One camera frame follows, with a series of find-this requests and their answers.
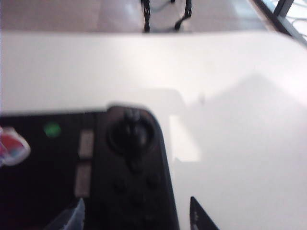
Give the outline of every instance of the black game controller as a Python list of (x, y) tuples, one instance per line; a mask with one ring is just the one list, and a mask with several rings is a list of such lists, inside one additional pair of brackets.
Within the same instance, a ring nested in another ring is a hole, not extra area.
[(161, 129), (147, 111), (111, 107), (98, 114), (91, 216), (102, 229), (177, 230)]
[[(2, 116), (0, 126), (31, 147), (23, 162), (0, 168), (2, 228), (43, 229), (80, 197), (85, 230), (179, 228), (162, 132), (149, 112)], [(90, 187), (78, 179), (82, 165), (92, 169)]]

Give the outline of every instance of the floor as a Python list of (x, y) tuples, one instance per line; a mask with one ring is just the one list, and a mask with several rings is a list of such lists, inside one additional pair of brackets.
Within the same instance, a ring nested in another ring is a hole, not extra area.
[[(185, 0), (151, 1), (151, 32), (174, 32)], [(1, 29), (82, 33), (140, 33), (140, 0), (1, 0)], [(181, 32), (266, 30), (251, 0), (193, 0), (192, 18)]]

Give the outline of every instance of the green light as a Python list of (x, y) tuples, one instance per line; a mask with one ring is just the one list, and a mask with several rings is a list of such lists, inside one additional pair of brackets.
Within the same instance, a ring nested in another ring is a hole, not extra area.
[(61, 134), (61, 127), (56, 122), (49, 122), (44, 125), (44, 132), (49, 138), (57, 138)]

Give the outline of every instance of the white table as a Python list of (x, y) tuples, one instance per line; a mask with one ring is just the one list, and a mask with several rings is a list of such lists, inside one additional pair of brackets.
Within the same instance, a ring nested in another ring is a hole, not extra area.
[(307, 51), (276, 33), (1, 33), (1, 113), (143, 105), (181, 229), (195, 196), (221, 230), (307, 228)]

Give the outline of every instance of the black chair leg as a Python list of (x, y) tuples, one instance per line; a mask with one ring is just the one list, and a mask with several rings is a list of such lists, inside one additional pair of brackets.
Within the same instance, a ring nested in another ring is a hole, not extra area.
[(144, 31), (149, 32), (150, 31), (150, 26), (149, 26), (149, 19), (150, 19), (149, 0), (143, 0), (143, 3), (144, 3), (144, 17), (145, 17)]
[(185, 8), (185, 11), (184, 11), (184, 16), (179, 19), (176, 24), (175, 24), (175, 30), (179, 30), (180, 27), (181, 27), (181, 23), (190, 18), (192, 15), (192, 0), (187, 0), (186, 1), (186, 8)]

